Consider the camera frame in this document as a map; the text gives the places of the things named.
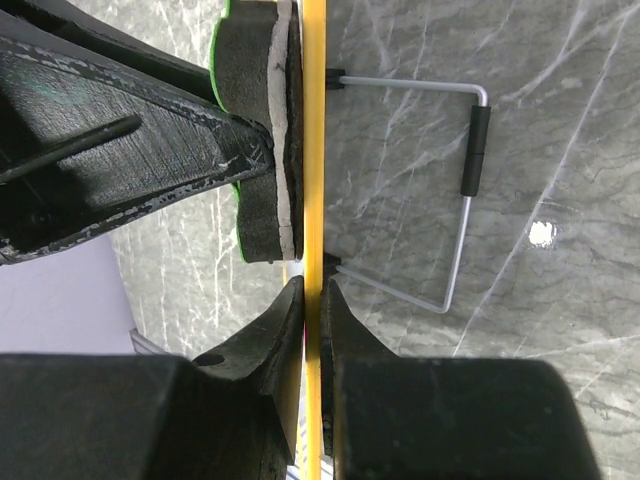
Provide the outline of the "green whiteboard eraser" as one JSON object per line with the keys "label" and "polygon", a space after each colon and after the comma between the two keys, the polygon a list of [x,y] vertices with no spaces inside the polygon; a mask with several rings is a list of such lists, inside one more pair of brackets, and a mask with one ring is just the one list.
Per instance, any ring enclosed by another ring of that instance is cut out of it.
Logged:
{"label": "green whiteboard eraser", "polygon": [[234,185],[236,231],[247,263],[303,256],[303,75],[294,1],[229,1],[210,48],[219,106],[267,136],[270,170]]}

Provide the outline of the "yellow framed whiteboard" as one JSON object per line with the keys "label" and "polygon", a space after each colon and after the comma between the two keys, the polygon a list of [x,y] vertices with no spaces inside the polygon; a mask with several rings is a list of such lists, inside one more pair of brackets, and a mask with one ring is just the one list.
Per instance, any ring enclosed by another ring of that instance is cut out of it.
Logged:
{"label": "yellow framed whiteboard", "polygon": [[301,7],[303,62],[304,190],[304,379],[305,427],[300,435],[300,477],[320,479],[323,454],[321,415],[321,294],[323,290],[325,183],[325,68],[327,3]]}

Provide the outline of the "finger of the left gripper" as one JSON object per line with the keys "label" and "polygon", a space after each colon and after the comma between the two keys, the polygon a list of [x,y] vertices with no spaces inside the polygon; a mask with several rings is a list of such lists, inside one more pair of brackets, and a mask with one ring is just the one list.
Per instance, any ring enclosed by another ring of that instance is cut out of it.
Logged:
{"label": "finger of the left gripper", "polygon": [[56,254],[272,170],[263,127],[72,44],[1,38],[1,259]]}
{"label": "finger of the left gripper", "polygon": [[34,27],[217,105],[209,72],[158,50],[68,1],[9,0],[1,10]]}

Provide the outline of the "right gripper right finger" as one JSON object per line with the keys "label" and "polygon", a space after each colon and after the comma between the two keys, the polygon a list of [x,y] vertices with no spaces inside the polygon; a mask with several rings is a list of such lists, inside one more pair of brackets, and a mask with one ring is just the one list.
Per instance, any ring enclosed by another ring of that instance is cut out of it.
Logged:
{"label": "right gripper right finger", "polygon": [[596,479],[571,392],[543,361],[402,357],[336,282],[321,312],[324,447],[338,479]]}

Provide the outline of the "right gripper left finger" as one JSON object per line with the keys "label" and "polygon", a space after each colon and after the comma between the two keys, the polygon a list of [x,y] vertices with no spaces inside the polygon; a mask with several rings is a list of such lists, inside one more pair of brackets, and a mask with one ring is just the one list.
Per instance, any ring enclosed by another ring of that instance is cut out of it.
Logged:
{"label": "right gripper left finger", "polygon": [[7,354],[5,479],[282,479],[296,453],[304,282],[195,359]]}

